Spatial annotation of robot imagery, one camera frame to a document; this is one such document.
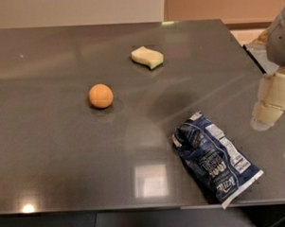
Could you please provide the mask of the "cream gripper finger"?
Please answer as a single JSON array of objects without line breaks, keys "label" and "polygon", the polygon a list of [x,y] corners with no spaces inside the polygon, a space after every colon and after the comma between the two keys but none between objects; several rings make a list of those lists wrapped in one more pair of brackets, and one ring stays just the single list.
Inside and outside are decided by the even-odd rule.
[{"label": "cream gripper finger", "polygon": [[285,67],[264,74],[258,87],[258,101],[252,110],[251,127],[267,131],[285,112]]}]

